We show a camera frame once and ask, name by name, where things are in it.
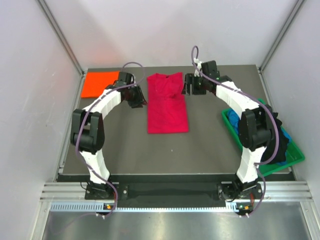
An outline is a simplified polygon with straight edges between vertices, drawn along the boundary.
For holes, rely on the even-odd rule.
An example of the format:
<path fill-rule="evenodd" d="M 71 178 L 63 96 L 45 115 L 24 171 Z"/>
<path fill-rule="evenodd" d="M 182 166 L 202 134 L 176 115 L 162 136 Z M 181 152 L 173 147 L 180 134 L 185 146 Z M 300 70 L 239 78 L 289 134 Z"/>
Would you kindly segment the red t shirt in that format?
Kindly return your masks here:
<path fill-rule="evenodd" d="M 147 77 L 147 132 L 177 134 L 189 131 L 183 73 L 155 73 Z"/>

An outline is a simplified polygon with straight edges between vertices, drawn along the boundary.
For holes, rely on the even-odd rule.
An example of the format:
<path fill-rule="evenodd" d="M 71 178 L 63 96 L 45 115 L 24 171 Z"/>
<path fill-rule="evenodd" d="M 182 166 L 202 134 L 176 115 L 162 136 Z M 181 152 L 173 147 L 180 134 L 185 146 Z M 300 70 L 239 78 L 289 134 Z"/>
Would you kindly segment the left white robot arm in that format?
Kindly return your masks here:
<path fill-rule="evenodd" d="M 115 80 L 102 87 L 94 102 L 72 113 L 70 143 L 89 171 L 86 199 L 107 199 L 116 194 L 109 182 L 110 171 L 102 148 L 105 143 L 104 118 L 122 102 L 127 102 L 132 109 L 147 104 L 134 75 L 120 71 Z"/>

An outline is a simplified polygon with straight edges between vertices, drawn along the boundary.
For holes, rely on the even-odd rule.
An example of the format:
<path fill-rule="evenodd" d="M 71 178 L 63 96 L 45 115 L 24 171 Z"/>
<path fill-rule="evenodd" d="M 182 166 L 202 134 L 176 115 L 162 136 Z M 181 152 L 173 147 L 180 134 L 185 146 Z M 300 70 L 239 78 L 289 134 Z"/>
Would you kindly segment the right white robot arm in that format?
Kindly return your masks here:
<path fill-rule="evenodd" d="M 259 167 L 269 164 L 279 149 L 279 131 L 272 108 L 242 92 L 228 76 L 221 76 L 214 60 L 202 62 L 193 58 L 192 65 L 195 72 L 186 74 L 182 94 L 210 92 L 239 117 L 241 161 L 232 185 L 223 187 L 220 195 L 229 202 L 245 198 L 257 187 Z"/>

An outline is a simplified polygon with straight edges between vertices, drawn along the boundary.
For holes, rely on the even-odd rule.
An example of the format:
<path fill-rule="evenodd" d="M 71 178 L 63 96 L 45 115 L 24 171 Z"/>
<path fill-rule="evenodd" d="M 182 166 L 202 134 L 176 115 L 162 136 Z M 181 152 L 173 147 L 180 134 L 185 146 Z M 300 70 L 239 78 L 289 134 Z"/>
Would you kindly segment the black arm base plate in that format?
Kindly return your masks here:
<path fill-rule="evenodd" d="M 234 174 L 114 174 L 109 181 L 115 195 L 106 199 L 86 199 L 88 175 L 59 175 L 59 183 L 80 183 L 85 200 L 117 200 L 120 208 L 197 208 L 221 207 L 223 187 L 231 187 Z M 252 203 L 262 195 L 259 183 L 236 200 Z"/>

